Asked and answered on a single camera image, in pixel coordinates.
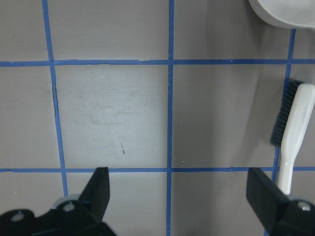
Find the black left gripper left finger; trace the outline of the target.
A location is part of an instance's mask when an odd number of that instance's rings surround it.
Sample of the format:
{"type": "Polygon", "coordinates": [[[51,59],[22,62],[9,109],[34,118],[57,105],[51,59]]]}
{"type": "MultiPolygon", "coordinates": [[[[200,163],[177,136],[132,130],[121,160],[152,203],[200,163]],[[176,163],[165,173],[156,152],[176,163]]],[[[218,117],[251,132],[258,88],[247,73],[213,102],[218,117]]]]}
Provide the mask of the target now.
{"type": "Polygon", "coordinates": [[[98,167],[79,195],[58,199],[47,213],[36,217],[29,209],[0,216],[2,236],[113,236],[103,221],[110,199],[109,171],[98,167]]]}

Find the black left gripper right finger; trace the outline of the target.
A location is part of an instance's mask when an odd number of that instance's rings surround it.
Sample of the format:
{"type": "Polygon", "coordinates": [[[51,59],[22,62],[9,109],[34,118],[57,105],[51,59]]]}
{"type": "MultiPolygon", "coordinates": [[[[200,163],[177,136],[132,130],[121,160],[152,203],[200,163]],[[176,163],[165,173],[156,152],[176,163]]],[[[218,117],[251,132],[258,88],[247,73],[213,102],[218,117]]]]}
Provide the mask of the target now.
{"type": "Polygon", "coordinates": [[[313,236],[315,206],[284,194],[260,169],[249,168],[246,198],[270,236],[313,236]]]}

